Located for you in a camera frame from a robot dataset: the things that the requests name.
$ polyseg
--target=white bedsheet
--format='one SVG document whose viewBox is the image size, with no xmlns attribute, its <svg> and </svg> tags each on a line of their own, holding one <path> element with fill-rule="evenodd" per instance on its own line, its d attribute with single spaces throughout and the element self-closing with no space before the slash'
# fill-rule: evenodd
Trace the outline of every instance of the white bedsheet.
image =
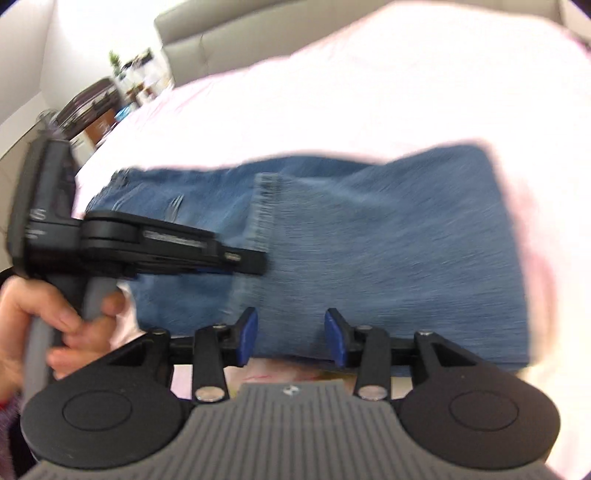
<svg viewBox="0 0 591 480">
<path fill-rule="evenodd" d="M 477 142 L 515 221 L 535 360 L 524 378 L 561 414 L 548 464 L 579 480 L 591 471 L 590 127 L 591 61 L 560 27 L 397 2 L 291 57 L 140 109 L 81 169 L 75 211 L 121 168 L 205 170 L 304 152 L 383 163 Z"/>
</svg>

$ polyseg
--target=bed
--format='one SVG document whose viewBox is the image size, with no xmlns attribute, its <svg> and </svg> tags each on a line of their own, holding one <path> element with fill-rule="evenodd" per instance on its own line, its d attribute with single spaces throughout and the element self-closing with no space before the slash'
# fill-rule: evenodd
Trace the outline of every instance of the bed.
<svg viewBox="0 0 591 480">
<path fill-rule="evenodd" d="M 527 291 L 540 299 L 534 361 L 521 375 L 561 413 L 548 464 L 579 480 L 591 470 L 591 225 L 580 210 L 591 205 L 588 54 L 561 28 L 558 0 L 388 3 L 190 0 L 159 15 L 176 88 L 121 123 L 81 169 L 75 213 L 123 168 L 207 170 L 291 152 L 383 163 L 476 143 L 498 168 Z M 249 367 L 232 374 L 238 383 L 273 365 Z M 277 379 L 314 375 L 284 368 Z M 175 382 L 182 391 L 182 375 Z"/>
</svg>

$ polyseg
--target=gray leather headboard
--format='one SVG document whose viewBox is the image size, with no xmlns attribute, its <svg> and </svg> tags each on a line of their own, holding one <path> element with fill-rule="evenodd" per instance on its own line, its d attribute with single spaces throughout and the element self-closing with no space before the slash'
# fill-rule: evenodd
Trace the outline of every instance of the gray leather headboard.
<svg viewBox="0 0 591 480">
<path fill-rule="evenodd" d="M 390 0 L 188 0 L 155 25 L 177 86 L 289 55 Z M 456 0 L 562 23 L 560 0 Z"/>
</svg>

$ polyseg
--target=purple sleeve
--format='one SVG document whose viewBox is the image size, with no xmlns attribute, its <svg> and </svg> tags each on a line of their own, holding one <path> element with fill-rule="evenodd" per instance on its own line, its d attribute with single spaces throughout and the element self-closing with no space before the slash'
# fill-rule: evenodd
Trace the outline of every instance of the purple sleeve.
<svg viewBox="0 0 591 480">
<path fill-rule="evenodd" d="M 0 410 L 0 478 L 3 480 L 14 479 L 12 456 L 8 444 L 8 430 L 12 422 L 17 418 L 18 405 L 19 399 L 14 397 L 3 410 Z"/>
</svg>

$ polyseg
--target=folded blue jeans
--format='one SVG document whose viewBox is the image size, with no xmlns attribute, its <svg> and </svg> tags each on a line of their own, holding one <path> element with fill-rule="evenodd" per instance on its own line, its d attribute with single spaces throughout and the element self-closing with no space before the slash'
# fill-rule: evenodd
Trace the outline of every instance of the folded blue jeans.
<svg viewBox="0 0 591 480">
<path fill-rule="evenodd" d="M 528 362 L 511 221 L 485 153 L 436 148 L 386 165 L 292 156 L 215 171 L 126 170 L 89 205 L 215 231 L 268 253 L 262 277 L 142 275 L 143 328 L 191 335 L 259 312 L 256 356 L 329 359 L 324 312 L 411 337 L 432 330 L 499 366 Z"/>
</svg>

